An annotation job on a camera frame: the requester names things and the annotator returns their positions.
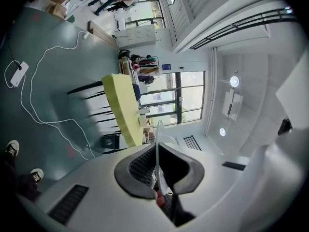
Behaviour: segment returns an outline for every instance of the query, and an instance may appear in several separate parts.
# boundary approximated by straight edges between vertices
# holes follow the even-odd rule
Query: sign
[[[170,64],[162,64],[162,70],[163,71],[171,70],[171,65]]]

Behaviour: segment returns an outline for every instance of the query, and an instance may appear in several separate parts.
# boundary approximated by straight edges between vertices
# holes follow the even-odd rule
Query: black mesh texture
[[[172,208],[173,195],[165,195],[164,200],[164,205],[161,207],[161,209],[168,218],[171,218],[170,212]]]
[[[130,174],[138,181],[151,186],[155,169],[155,147],[136,158],[129,165]]]

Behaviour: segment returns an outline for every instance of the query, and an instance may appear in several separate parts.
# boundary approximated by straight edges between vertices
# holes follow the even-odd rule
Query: shoe sole
[[[15,157],[17,157],[18,152],[19,152],[19,142],[18,142],[17,140],[12,140],[12,141],[10,141],[10,142],[7,144],[7,146],[10,145],[10,144],[15,144],[15,145],[16,145],[17,153],[16,153],[16,156],[15,156]]]
[[[43,180],[43,178],[44,178],[44,172],[43,172],[42,169],[40,169],[40,168],[32,169],[31,172],[30,172],[30,174],[33,173],[33,172],[40,172],[40,173],[42,174],[41,180]]]

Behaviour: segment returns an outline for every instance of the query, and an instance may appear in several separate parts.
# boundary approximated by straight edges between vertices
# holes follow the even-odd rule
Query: shoe
[[[33,169],[29,175],[32,175],[35,182],[38,184],[44,177],[44,172],[40,168]]]
[[[5,153],[11,154],[14,158],[17,157],[19,152],[19,143],[16,140],[12,140],[5,148]]]

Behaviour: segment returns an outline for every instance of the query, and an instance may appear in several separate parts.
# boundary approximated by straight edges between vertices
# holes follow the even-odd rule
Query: white cable
[[[49,48],[49,49],[47,49],[47,50],[44,52],[42,58],[41,58],[40,61],[37,63],[35,72],[34,72],[34,74],[33,74],[33,76],[32,76],[31,82],[30,82],[30,96],[29,96],[29,101],[30,101],[30,105],[31,105],[31,107],[32,107],[32,109],[33,109],[33,111],[34,111],[36,117],[38,118],[39,122],[38,122],[38,121],[33,117],[33,115],[24,107],[23,102],[22,102],[22,94],[23,94],[24,84],[25,84],[25,80],[26,80],[26,74],[24,75],[25,78],[24,78],[24,82],[23,82],[23,85],[22,85],[22,88],[21,88],[20,103],[21,103],[22,107],[25,109],[25,111],[32,117],[32,119],[33,119],[36,123],[38,123],[38,124],[46,124],[46,125],[49,125],[49,126],[52,126],[52,127],[57,128],[58,131],[59,131],[59,133],[61,134],[61,136],[62,136],[65,140],[67,140],[67,141],[69,142],[69,144],[71,145],[71,147],[72,147],[75,151],[77,151],[77,152],[81,155],[82,158],[84,158],[85,160],[89,160],[89,159],[85,158],[85,157],[81,154],[81,152],[80,152],[78,149],[74,148],[74,146],[72,145],[71,141],[70,141],[68,138],[66,138],[66,137],[62,134],[61,130],[60,130],[57,126],[54,126],[54,125],[52,125],[52,124],[61,123],[61,122],[66,122],[66,121],[69,121],[69,120],[74,121],[74,123],[82,130],[82,132],[83,132],[83,134],[84,134],[84,137],[85,137],[85,139],[86,139],[86,141],[87,141],[87,143],[88,143],[90,153],[91,153],[92,156],[95,158],[94,154],[93,154],[92,151],[91,151],[91,146],[90,146],[90,143],[89,143],[89,141],[88,141],[88,139],[87,139],[87,137],[86,137],[86,134],[85,134],[84,130],[80,127],[80,125],[79,125],[74,119],[72,119],[72,118],[69,118],[69,119],[66,119],[66,120],[61,120],[61,121],[44,122],[44,121],[40,120],[40,118],[39,118],[39,116],[37,115],[37,113],[36,113],[36,111],[35,111],[35,109],[34,109],[34,107],[33,107],[33,105],[32,105],[32,102],[31,102],[31,95],[32,95],[32,80],[33,80],[33,78],[34,78],[34,76],[35,76],[35,74],[36,74],[36,72],[37,72],[37,70],[38,70],[39,63],[42,61],[42,59],[43,59],[44,56],[45,56],[45,53],[46,53],[47,51],[52,50],[52,49],[57,48],[57,47],[58,47],[58,48],[65,49],[65,50],[73,50],[73,49],[77,48],[77,46],[78,46],[78,40],[79,40],[79,35],[80,35],[80,33],[82,33],[82,32],[83,32],[83,33],[86,33],[86,32],[84,32],[84,31],[80,31],[80,32],[78,33],[78,35],[77,35],[77,41],[76,41],[76,46],[75,46],[75,47],[73,47],[73,48],[65,48],[65,47],[62,47],[62,46],[58,46],[58,45],[57,45],[57,46],[54,46],[54,47],[52,47],[52,48]],[[8,85],[8,83],[7,83],[7,81],[6,81],[5,73],[6,73],[6,70],[9,68],[9,66],[10,66],[13,62],[14,62],[14,61],[12,61],[11,63],[9,63],[9,65],[6,67],[6,69],[5,69],[5,71],[4,71],[5,83],[6,83],[7,87],[9,87],[9,88],[13,88],[13,86],[10,87],[10,86]]]

